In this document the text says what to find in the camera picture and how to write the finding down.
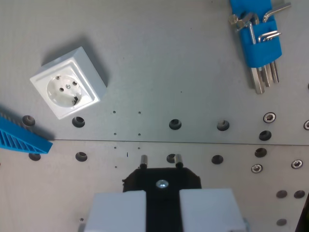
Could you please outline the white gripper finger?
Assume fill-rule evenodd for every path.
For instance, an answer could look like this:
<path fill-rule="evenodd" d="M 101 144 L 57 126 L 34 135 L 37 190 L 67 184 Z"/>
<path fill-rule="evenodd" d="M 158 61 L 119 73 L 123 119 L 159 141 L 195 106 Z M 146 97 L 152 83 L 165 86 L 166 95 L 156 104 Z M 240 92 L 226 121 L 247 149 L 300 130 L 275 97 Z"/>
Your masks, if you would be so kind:
<path fill-rule="evenodd" d="M 179 195 L 184 232 L 247 230 L 231 189 L 182 189 Z"/>
<path fill-rule="evenodd" d="M 86 232 L 146 231 L 146 192 L 138 190 L 95 194 L 84 230 Z"/>

